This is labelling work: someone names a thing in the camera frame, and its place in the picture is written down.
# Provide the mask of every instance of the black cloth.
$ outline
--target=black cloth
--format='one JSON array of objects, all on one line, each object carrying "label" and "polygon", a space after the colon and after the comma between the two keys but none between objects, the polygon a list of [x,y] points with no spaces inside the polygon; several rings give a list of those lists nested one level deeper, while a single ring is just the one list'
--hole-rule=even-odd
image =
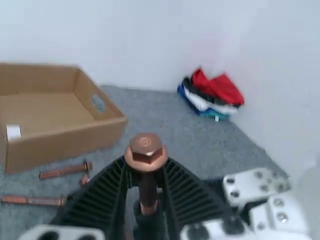
[{"label": "black cloth", "polygon": [[[208,102],[211,102],[213,104],[217,104],[217,105],[226,105],[227,103],[220,99],[220,98],[217,98],[217,97],[212,97],[208,94],[205,94],[203,92],[201,92],[199,89],[197,89],[193,83],[192,83],[192,80],[189,78],[189,77],[184,77],[183,81],[182,81],[182,85],[189,90],[190,93],[193,93],[193,94],[197,94],[199,97],[203,98],[204,100],[208,101]],[[239,108],[240,105],[233,105],[234,107],[236,108]]]}]

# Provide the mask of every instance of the blue cloth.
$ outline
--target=blue cloth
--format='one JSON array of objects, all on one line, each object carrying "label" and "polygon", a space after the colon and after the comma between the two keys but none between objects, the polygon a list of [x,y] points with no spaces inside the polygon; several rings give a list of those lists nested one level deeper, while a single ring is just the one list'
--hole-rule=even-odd
[{"label": "blue cloth", "polygon": [[215,110],[213,110],[212,108],[208,108],[205,111],[199,111],[190,101],[189,99],[186,97],[185,94],[185,89],[184,86],[182,84],[180,84],[176,90],[181,96],[182,98],[185,100],[185,102],[190,106],[190,108],[200,117],[211,117],[214,118],[216,116],[219,117],[219,119],[228,119],[230,116],[229,115],[224,115],[221,114],[220,112],[217,112]]}]

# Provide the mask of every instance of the floor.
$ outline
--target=floor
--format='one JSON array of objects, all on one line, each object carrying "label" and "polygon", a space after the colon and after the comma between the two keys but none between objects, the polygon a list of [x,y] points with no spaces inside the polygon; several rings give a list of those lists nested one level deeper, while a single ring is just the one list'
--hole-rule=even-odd
[{"label": "floor", "polygon": [[[1,195],[67,195],[79,187],[81,173],[40,181],[39,171],[77,164],[87,159],[93,162],[91,175],[94,175],[122,155],[129,139],[140,132],[158,134],[166,144],[169,155],[203,179],[262,166],[281,171],[265,151],[233,123],[198,117],[176,93],[113,86],[102,89],[129,119],[118,143],[110,149],[99,149],[20,174],[4,175],[0,169]],[[48,223],[55,213],[54,207],[0,205],[0,239],[16,240],[23,231]]]}]

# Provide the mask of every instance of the copper bolt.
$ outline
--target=copper bolt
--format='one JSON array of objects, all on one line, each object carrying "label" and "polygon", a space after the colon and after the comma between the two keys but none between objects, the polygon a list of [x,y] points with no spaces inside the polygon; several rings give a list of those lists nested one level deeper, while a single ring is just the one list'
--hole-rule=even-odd
[{"label": "copper bolt", "polygon": [[76,174],[79,172],[88,172],[92,169],[92,162],[84,162],[83,164],[77,164],[73,166],[68,166],[61,169],[56,169],[52,171],[45,171],[39,173],[39,179],[49,179],[60,177],[67,174]]},{"label": "copper bolt", "polygon": [[141,213],[152,215],[158,207],[157,179],[154,172],[167,162],[167,149],[156,134],[140,133],[130,140],[124,159],[139,174]]},{"label": "copper bolt", "polygon": [[83,175],[83,177],[81,178],[80,180],[80,185],[81,186],[84,186],[84,185],[87,185],[90,181],[90,178],[89,178],[89,175],[86,173]]},{"label": "copper bolt", "polygon": [[1,197],[2,204],[18,204],[18,205],[42,205],[42,206],[56,206],[61,207],[66,203],[66,197],[59,198],[39,198],[39,197],[25,197],[17,195],[8,195]]}]

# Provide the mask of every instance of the white label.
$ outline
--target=white label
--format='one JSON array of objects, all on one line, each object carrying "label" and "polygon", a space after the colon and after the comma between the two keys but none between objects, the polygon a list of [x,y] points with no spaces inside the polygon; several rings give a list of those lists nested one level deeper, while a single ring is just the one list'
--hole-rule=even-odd
[{"label": "white label", "polygon": [[20,126],[19,125],[7,125],[6,126],[6,135],[7,135],[8,141],[21,138]]}]

